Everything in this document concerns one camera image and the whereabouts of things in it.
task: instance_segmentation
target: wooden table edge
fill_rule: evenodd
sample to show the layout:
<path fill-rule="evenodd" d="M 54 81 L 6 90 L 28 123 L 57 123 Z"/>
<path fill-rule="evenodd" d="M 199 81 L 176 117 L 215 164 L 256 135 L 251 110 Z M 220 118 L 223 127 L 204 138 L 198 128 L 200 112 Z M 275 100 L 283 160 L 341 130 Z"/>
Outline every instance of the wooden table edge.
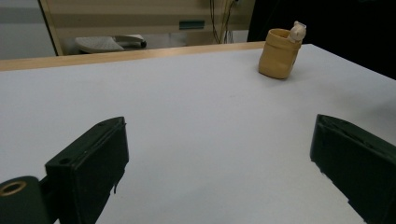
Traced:
<path fill-rule="evenodd" d="M 195 53 L 208 53 L 216 51 L 243 50 L 243 49 L 262 49 L 264 41 L 247 42 L 222 45 L 204 45 L 169 49 L 141 49 L 134 51 L 80 54 L 58 57 L 29 58 L 15 60 L 1 60 L 0 71 L 24 70 L 46 67 L 58 67 L 68 65 L 79 65 L 89 63 L 112 63 L 120 61 L 159 58 L 176 55 L 186 55 Z"/>

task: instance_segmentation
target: wall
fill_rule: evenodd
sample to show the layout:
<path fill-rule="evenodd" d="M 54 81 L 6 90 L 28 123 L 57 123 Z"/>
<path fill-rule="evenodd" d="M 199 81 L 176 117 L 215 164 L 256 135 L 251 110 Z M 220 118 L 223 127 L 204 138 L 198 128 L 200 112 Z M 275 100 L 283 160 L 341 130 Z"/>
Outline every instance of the wall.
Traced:
<path fill-rule="evenodd" d="M 55 56 L 36 0 L 0 1 L 0 60 Z"/>

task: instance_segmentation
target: wooden cabinet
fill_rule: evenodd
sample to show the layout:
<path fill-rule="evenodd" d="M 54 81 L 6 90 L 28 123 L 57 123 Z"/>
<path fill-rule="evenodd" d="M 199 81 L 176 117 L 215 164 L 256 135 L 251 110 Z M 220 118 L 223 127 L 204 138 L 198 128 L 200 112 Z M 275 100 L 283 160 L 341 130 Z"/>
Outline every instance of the wooden cabinet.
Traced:
<path fill-rule="evenodd" d="M 213 0 L 215 26 L 221 26 L 232 0 Z M 58 55 L 67 39 L 79 36 L 211 32 L 209 0 L 40 0 Z M 248 30 L 254 0 L 233 5 L 229 28 Z M 181 21 L 203 21 L 200 29 L 180 30 Z"/>

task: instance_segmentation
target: white object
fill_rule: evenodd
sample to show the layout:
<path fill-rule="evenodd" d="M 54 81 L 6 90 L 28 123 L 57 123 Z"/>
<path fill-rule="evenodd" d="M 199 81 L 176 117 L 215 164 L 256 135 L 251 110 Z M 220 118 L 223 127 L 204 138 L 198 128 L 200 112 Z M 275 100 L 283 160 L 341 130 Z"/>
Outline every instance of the white object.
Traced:
<path fill-rule="evenodd" d="M 287 81 L 262 49 L 0 72 L 0 181 L 124 116 L 130 162 L 101 223 L 364 224 L 311 162 L 318 113 L 396 144 L 396 81 L 303 45 Z"/>
<path fill-rule="evenodd" d="M 301 42 L 306 35 L 306 25 L 295 21 L 293 28 L 290 30 L 288 40 L 292 43 Z"/>
<path fill-rule="evenodd" d="M 125 48 L 120 42 L 124 45 L 138 42 L 141 48 L 146 47 L 146 41 L 141 35 L 77 37 L 75 41 L 78 48 L 87 53 L 123 51 Z"/>

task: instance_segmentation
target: white table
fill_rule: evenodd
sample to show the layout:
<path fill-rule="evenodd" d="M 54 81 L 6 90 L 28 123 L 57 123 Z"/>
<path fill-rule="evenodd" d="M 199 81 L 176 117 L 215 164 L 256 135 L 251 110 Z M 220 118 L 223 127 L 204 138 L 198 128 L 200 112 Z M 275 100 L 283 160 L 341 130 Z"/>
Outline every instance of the white table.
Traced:
<path fill-rule="evenodd" d="M 396 81 L 312 45 L 0 72 L 0 182 L 124 116 L 130 162 L 98 223 L 364 223 L 311 162 L 317 114 L 396 144 Z"/>

